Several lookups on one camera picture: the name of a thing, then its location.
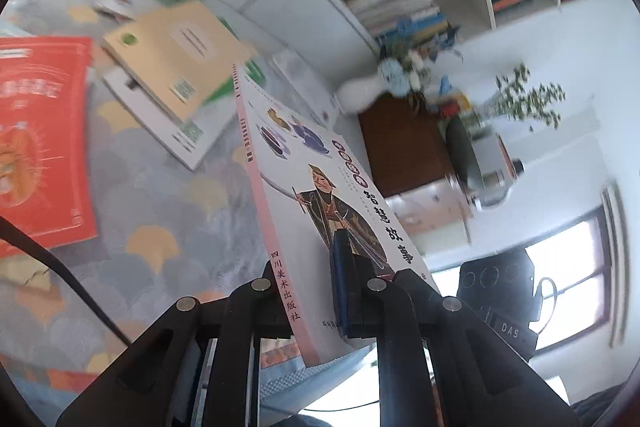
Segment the flower vase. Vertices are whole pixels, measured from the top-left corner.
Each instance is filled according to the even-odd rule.
[[[387,81],[378,73],[352,78],[334,93],[334,100],[342,114],[358,114],[366,110],[378,97],[388,91]]]

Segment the qr code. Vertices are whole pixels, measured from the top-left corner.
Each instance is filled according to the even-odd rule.
[[[187,102],[193,93],[196,92],[195,87],[191,86],[184,78],[181,78],[174,84],[171,90],[176,94],[180,100]]]
[[[182,133],[191,140],[193,144],[196,144],[200,139],[200,136],[202,136],[202,129],[190,121],[182,128]]]

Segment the blue flower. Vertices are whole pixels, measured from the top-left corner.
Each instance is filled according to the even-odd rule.
[[[411,91],[409,78],[402,70],[400,62],[394,58],[385,58],[378,65],[378,73],[389,85],[389,92],[396,98],[407,96]]]

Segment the green leaves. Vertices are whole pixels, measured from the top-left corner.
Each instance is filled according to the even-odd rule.
[[[566,100],[566,94],[558,84],[550,82],[547,86],[541,84],[527,92],[525,84],[529,82],[529,70],[524,64],[513,68],[513,80],[506,76],[496,76],[495,84],[498,87],[498,96],[493,103],[493,113],[496,116],[506,115],[513,120],[524,121],[527,119],[543,121],[546,126],[554,126],[557,129],[561,122],[560,114],[553,109],[547,109],[549,105]]]

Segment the metal screw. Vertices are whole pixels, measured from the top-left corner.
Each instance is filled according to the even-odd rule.
[[[193,297],[183,297],[175,303],[175,307],[178,308],[181,312],[188,312],[190,310],[193,310],[195,305],[196,299],[194,299]]]
[[[445,297],[442,300],[442,305],[444,309],[450,312],[457,312],[462,309],[462,301],[457,297]]]
[[[374,292],[382,292],[386,288],[386,282],[383,279],[369,279],[367,281],[367,288]]]
[[[257,292],[264,292],[265,290],[271,288],[271,281],[269,279],[260,277],[260,279],[255,279],[251,283],[251,288],[253,288]]]

